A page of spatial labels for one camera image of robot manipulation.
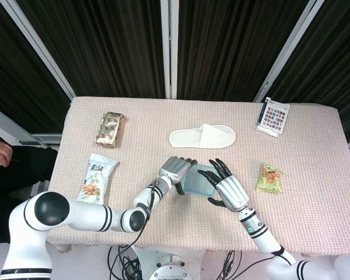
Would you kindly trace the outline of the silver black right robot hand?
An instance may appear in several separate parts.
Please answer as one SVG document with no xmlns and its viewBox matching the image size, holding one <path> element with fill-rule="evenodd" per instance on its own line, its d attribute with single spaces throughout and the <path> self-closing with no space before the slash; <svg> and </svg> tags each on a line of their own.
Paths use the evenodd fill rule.
<svg viewBox="0 0 350 280">
<path fill-rule="evenodd" d="M 249 196 L 235 175 L 231 173 L 227 165 L 220 159 L 210 159 L 210 164 L 214 167 L 218 175 L 212 171 L 197 170 L 205 177 L 212 187 L 218 192 L 221 200 L 208 197 L 208 201 L 217 207 L 225 207 L 231 212 L 240 212 L 248 202 Z"/>
</svg>

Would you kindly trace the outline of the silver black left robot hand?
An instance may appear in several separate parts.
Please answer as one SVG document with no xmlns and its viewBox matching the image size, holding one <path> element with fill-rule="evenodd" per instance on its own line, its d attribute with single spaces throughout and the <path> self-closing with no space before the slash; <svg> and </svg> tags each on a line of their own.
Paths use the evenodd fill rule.
<svg viewBox="0 0 350 280">
<path fill-rule="evenodd" d="M 195 159 L 172 156 L 168 158 L 165 164 L 160 168 L 159 175 L 167 176 L 171 181 L 171 185 L 175 186 L 177 193 L 179 195 L 184 195 L 185 192 L 183 191 L 181 181 L 189 169 L 197 163 Z"/>
</svg>

